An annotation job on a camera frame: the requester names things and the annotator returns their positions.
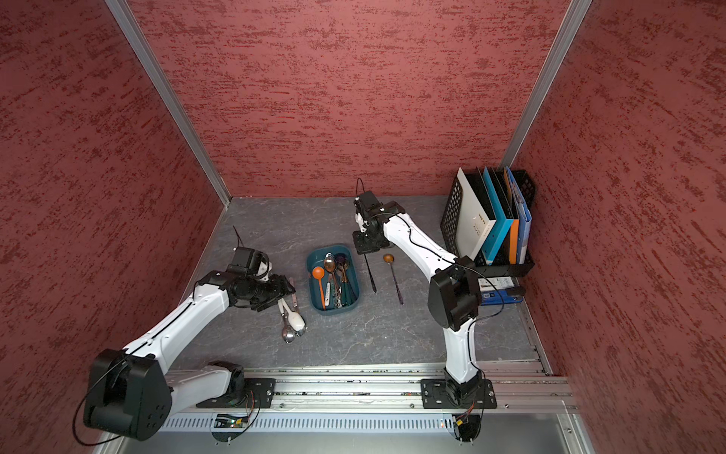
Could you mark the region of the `gold spoon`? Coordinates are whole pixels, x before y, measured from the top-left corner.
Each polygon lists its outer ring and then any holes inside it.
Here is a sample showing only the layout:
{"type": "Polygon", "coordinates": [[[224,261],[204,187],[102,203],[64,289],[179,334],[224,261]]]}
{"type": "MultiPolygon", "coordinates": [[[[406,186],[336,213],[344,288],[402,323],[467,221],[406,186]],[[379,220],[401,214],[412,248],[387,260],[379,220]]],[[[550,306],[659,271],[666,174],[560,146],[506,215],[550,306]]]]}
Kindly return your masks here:
{"type": "Polygon", "coordinates": [[[398,283],[398,280],[397,280],[397,277],[396,277],[396,274],[395,274],[395,269],[394,269],[394,261],[395,261],[395,258],[394,258],[394,256],[391,253],[385,253],[385,255],[383,255],[383,260],[384,260],[385,263],[387,263],[389,265],[389,270],[391,271],[391,277],[393,279],[393,285],[394,285],[395,290],[396,290],[396,295],[397,295],[399,304],[400,305],[403,305],[405,303],[405,300],[404,300],[404,297],[402,295],[402,291],[400,289],[400,286],[399,286],[399,283],[398,283]]]}

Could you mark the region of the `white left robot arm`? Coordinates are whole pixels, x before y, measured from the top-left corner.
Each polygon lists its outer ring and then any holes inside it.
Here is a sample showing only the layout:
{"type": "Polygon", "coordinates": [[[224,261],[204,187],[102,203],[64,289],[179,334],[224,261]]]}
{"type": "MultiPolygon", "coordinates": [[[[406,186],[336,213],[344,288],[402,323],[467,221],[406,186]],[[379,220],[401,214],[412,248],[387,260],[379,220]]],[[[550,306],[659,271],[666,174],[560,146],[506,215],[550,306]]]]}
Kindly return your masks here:
{"type": "Polygon", "coordinates": [[[196,371],[172,371],[177,357],[228,308],[266,309],[295,294],[279,274],[253,277],[209,272],[164,320],[120,350],[94,360],[88,391],[74,417],[85,427],[145,441],[168,417],[198,404],[249,409],[255,418],[270,408],[274,382],[246,383],[241,366],[215,361],[196,371]]]}

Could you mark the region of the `purple iridescent spoon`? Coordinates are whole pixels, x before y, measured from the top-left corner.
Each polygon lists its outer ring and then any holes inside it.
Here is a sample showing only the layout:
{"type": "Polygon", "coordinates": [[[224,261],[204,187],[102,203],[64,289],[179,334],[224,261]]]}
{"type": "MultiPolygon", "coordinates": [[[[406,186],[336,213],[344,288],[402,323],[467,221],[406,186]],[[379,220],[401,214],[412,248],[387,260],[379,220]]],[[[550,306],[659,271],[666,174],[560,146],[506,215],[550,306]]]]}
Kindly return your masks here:
{"type": "Polygon", "coordinates": [[[357,295],[355,294],[355,292],[353,290],[353,286],[347,275],[347,270],[349,267],[347,257],[346,257],[346,255],[344,255],[344,253],[337,253],[336,261],[338,263],[338,266],[340,267],[343,280],[345,281],[345,284],[347,285],[349,295],[350,295],[350,297],[349,297],[350,303],[354,303],[357,300],[357,295]]]}

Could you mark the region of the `orange plastic spoon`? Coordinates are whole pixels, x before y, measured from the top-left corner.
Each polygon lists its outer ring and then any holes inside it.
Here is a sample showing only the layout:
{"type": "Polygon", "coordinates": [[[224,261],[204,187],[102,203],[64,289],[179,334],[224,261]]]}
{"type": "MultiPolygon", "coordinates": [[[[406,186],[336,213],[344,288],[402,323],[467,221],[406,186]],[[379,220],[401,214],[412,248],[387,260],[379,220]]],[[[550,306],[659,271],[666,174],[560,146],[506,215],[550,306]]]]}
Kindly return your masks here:
{"type": "Polygon", "coordinates": [[[323,285],[323,279],[326,277],[326,272],[323,267],[315,267],[312,271],[312,276],[319,284],[321,307],[323,310],[327,310],[330,303],[330,291],[327,287],[325,287],[325,285],[323,285]]]}

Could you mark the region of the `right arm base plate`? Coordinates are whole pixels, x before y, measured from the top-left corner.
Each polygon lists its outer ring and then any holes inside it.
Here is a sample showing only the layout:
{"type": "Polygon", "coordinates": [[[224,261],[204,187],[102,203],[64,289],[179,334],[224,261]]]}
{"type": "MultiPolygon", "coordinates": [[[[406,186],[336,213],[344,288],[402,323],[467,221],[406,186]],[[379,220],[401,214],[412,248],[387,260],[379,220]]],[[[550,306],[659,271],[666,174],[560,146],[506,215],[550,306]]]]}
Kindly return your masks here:
{"type": "Polygon", "coordinates": [[[486,378],[472,378],[460,384],[453,379],[422,379],[421,395],[425,409],[497,408],[493,383],[486,378]]]}

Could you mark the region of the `white handled steel spoon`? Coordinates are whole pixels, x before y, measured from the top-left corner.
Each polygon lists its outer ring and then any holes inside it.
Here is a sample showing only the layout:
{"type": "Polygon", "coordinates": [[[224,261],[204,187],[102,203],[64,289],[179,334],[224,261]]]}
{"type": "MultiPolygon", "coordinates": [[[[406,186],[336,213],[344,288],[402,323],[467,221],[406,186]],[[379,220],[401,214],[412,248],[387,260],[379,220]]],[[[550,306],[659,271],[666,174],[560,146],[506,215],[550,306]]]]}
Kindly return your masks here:
{"type": "Polygon", "coordinates": [[[284,306],[281,302],[278,303],[278,308],[280,310],[280,314],[283,320],[283,327],[281,331],[282,339],[286,344],[291,344],[291,342],[293,342],[296,338],[296,331],[289,323],[287,311],[284,309],[284,306]]]}

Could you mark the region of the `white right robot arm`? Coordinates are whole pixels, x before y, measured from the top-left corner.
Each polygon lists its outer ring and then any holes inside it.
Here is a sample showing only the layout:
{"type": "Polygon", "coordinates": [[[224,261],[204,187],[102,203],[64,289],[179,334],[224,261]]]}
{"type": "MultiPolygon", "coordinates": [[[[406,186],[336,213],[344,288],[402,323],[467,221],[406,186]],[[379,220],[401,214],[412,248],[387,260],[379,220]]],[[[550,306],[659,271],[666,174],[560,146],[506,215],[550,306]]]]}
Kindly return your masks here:
{"type": "Polygon", "coordinates": [[[354,198],[355,249],[360,255],[399,248],[428,279],[427,307],[444,331],[444,383],[450,401],[462,407],[484,386],[476,365],[475,325],[481,304],[479,275],[469,257],[456,257],[421,230],[397,202],[382,204],[371,191],[354,198]]]}

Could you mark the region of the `white handle steel spoon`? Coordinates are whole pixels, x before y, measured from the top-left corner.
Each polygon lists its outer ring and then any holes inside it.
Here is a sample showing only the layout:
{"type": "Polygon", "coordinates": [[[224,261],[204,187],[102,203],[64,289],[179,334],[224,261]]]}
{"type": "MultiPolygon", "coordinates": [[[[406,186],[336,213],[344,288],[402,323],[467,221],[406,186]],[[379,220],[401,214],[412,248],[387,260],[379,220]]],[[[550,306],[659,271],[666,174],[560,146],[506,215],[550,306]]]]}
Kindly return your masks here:
{"type": "Polygon", "coordinates": [[[338,279],[336,276],[337,263],[332,253],[327,253],[323,259],[323,268],[329,274],[329,281],[331,283],[331,289],[333,298],[335,299],[336,308],[342,308],[340,285],[338,285],[338,279]]]}

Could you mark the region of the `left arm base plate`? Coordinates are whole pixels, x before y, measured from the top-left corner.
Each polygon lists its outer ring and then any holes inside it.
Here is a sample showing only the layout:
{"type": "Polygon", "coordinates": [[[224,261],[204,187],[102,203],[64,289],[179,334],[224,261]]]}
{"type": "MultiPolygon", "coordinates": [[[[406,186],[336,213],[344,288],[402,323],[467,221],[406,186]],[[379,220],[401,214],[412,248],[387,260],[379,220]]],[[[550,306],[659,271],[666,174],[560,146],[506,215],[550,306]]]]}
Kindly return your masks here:
{"type": "Polygon", "coordinates": [[[275,393],[274,378],[238,378],[228,391],[196,405],[199,409],[269,409],[275,393]]]}

